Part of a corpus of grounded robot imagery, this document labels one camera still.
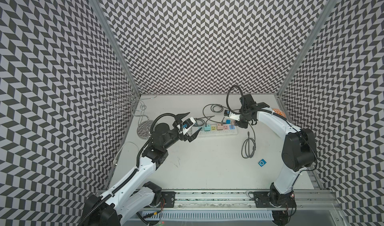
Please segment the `teal usb charger plug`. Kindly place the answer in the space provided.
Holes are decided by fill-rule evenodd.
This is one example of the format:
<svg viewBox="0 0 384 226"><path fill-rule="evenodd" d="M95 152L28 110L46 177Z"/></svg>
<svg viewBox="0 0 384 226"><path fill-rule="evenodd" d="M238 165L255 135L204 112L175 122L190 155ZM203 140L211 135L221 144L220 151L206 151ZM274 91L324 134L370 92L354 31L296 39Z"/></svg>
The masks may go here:
<svg viewBox="0 0 384 226"><path fill-rule="evenodd" d="M210 132L211 131L211 125L205 125L204 126L204 131L205 132Z"/></svg>

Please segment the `pink usb charger plug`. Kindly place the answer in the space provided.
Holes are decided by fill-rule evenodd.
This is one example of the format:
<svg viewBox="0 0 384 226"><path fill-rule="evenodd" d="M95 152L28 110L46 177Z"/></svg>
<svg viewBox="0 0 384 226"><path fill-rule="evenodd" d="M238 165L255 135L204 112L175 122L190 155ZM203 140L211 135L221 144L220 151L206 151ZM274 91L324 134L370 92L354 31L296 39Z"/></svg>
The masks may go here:
<svg viewBox="0 0 384 226"><path fill-rule="evenodd" d="M224 125L217 124L217 131L222 131L224 129Z"/></svg>

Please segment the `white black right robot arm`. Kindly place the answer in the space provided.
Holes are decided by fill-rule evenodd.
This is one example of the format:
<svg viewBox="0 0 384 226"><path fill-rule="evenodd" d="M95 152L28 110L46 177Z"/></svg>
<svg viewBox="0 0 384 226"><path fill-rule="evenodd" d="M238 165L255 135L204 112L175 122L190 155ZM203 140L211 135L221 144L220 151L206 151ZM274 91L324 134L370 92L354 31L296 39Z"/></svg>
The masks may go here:
<svg viewBox="0 0 384 226"><path fill-rule="evenodd" d="M241 108L238 112L229 106L229 96L233 89L240 92ZM310 129L292 125L264 102L257 103L251 94L243 94L238 85L230 87L226 97L227 110L224 116L236 122L237 126L247 129L258 122L263 123L284 140L281 151L283 166L277 179L271 183L270 190L261 195L257 193L257 202L266 201L267 208L294 207L296 205L294 185L302 172L317 162L315 135Z"/></svg>

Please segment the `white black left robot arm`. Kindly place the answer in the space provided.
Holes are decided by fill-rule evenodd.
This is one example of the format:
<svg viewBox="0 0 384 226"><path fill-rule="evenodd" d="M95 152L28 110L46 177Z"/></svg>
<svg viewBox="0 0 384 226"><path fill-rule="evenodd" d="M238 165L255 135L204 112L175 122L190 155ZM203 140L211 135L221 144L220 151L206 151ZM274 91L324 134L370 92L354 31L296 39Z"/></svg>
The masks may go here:
<svg viewBox="0 0 384 226"><path fill-rule="evenodd" d="M141 219L139 212L145 207L161 207L162 189L147 178L166 160L169 147L197 138L198 131L188 134L195 124L187 113L158 116L150 127L149 139L137 154L135 166L100 196L87 199L78 225L122 226L134 215Z"/></svg>

